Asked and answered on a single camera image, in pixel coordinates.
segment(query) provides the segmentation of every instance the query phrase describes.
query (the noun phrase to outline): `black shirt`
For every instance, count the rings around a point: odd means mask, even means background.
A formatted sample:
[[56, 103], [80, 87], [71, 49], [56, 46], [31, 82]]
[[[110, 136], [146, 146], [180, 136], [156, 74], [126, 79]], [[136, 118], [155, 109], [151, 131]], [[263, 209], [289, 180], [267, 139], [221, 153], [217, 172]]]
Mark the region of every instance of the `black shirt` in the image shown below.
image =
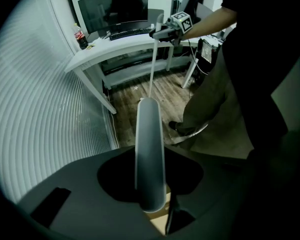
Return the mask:
[[271, 98], [300, 56], [300, 0], [223, 0], [237, 12], [223, 56], [254, 147], [287, 132]]

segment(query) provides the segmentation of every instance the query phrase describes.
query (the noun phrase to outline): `desk leg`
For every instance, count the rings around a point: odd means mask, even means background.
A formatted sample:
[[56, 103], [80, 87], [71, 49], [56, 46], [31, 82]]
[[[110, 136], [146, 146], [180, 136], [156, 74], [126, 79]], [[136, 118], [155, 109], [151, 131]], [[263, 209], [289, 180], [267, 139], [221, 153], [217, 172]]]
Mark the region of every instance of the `desk leg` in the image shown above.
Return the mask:
[[194, 61], [194, 59], [192, 59], [191, 65], [190, 65], [190, 67], [189, 67], [189, 69], [188, 69], [188, 71], [187, 71], [187, 73], [186, 73], [186, 75], [184, 77], [183, 83], [181, 85], [182, 88], [185, 88], [187, 86], [187, 84], [189, 82], [189, 79], [190, 79], [192, 73], [194, 72], [194, 70], [195, 70], [195, 68], [197, 66], [196, 62], [198, 63], [198, 59], [197, 58], [195, 58], [195, 61]]
[[78, 76], [78, 78], [81, 79], [81, 81], [85, 84], [86, 87], [93, 93], [93, 95], [112, 113], [116, 114], [117, 110], [111, 105], [111, 103], [106, 99], [103, 93], [100, 93], [94, 85], [89, 81], [88, 77], [85, 75], [85, 73], [80, 69], [76, 68], [74, 70], [75, 74]]
[[174, 46], [170, 46], [170, 48], [169, 48], [168, 58], [166, 60], [166, 71], [170, 70], [172, 56], [174, 55], [174, 49], [175, 49]]
[[104, 82], [104, 86], [108, 89], [111, 90], [111, 85], [109, 84], [108, 80], [106, 79], [105, 74], [103, 73], [101, 67], [99, 66], [99, 64], [95, 64], [95, 69], [97, 71], [97, 73], [99, 74], [99, 76], [101, 77], [102, 81]]

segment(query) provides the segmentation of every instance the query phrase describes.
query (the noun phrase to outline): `khaki pants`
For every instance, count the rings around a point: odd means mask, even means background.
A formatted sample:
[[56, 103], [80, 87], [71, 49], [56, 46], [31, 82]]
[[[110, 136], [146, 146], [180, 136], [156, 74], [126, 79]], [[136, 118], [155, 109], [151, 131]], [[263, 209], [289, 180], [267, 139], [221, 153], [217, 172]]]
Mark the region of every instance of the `khaki pants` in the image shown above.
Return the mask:
[[191, 97], [177, 123], [180, 133], [189, 135], [208, 126], [177, 146], [199, 153], [247, 158], [253, 146], [248, 137], [240, 105], [229, 77], [222, 47], [216, 64]]

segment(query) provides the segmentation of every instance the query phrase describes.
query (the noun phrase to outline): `wooden floor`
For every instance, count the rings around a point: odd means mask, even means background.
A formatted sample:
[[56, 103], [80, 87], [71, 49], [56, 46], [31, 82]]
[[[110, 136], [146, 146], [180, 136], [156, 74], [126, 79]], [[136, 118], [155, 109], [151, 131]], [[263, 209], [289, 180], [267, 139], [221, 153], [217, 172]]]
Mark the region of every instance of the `wooden floor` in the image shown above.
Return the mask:
[[[162, 117], [163, 138], [165, 144], [176, 144], [186, 139], [169, 128], [170, 121], [181, 122], [184, 108], [189, 101], [189, 95], [198, 88], [195, 81], [186, 88], [181, 88], [186, 72], [171, 69], [155, 72], [151, 97], [159, 101]], [[116, 136], [120, 147], [135, 145], [137, 107], [140, 98], [147, 97], [150, 75], [145, 75], [122, 83], [109, 92], [110, 102], [117, 110], [113, 115]]]

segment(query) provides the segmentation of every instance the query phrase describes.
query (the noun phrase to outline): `small monitor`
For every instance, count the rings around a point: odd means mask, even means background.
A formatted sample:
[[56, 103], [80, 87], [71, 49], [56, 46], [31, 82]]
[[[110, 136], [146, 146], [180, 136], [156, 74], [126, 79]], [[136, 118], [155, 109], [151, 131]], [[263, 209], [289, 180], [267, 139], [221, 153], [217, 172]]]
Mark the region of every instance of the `small monitor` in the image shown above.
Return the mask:
[[79, 0], [88, 33], [113, 25], [148, 20], [148, 0]]

